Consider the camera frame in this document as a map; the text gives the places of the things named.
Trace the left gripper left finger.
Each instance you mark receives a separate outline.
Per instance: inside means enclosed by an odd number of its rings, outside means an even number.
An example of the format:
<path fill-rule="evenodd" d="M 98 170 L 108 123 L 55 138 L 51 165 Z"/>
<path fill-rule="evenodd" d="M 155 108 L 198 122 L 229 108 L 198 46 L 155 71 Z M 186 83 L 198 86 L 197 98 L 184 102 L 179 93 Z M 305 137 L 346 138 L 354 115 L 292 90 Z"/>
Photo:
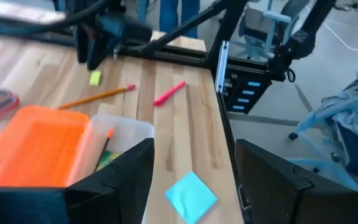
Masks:
<path fill-rule="evenodd" d="M 154 155 L 154 139 L 145 138 L 101 170 L 66 188 L 69 222 L 141 224 Z"/>

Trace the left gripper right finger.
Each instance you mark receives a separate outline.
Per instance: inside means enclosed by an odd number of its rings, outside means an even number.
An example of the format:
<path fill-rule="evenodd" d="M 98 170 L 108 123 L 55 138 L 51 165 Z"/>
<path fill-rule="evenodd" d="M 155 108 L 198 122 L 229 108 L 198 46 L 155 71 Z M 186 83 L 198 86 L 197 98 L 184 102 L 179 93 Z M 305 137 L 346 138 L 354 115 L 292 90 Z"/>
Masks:
<path fill-rule="evenodd" d="M 358 224 L 358 191 L 244 139 L 236 141 L 235 153 L 255 223 Z"/>

